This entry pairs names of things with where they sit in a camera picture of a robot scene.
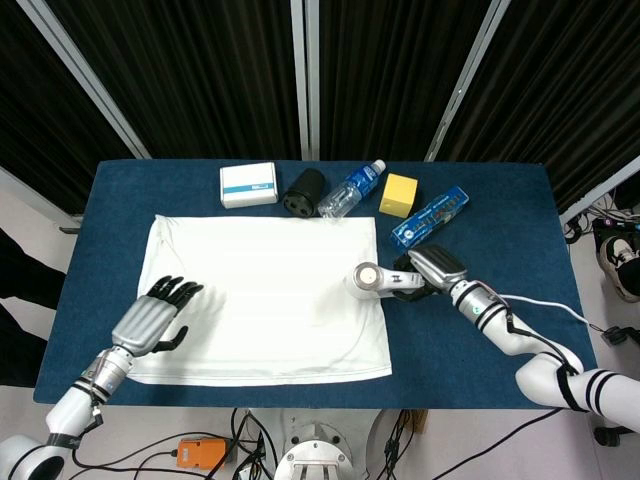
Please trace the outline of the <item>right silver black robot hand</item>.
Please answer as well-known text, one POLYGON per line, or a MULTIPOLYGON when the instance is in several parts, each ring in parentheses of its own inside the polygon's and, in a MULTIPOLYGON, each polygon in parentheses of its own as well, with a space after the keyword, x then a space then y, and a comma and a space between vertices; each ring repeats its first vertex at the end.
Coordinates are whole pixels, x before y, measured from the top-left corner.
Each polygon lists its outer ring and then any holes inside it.
POLYGON ((458 282, 467 278, 466 267, 449 251, 438 245, 423 245, 408 250, 394 261, 394 269, 418 273, 424 285, 409 290, 393 290, 392 295, 404 302, 448 293, 458 282))

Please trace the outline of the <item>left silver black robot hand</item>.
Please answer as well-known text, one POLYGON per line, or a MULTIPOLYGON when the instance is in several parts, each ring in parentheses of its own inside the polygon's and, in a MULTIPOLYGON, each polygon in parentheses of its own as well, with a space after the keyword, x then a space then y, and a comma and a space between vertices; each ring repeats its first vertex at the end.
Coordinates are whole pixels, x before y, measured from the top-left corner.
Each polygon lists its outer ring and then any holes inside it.
POLYGON ((184 341, 189 327, 180 327, 169 340, 162 337, 174 318, 203 289, 197 282, 184 282, 183 277, 161 277, 134 301, 112 330, 113 346, 123 348, 135 358, 175 350, 184 341))

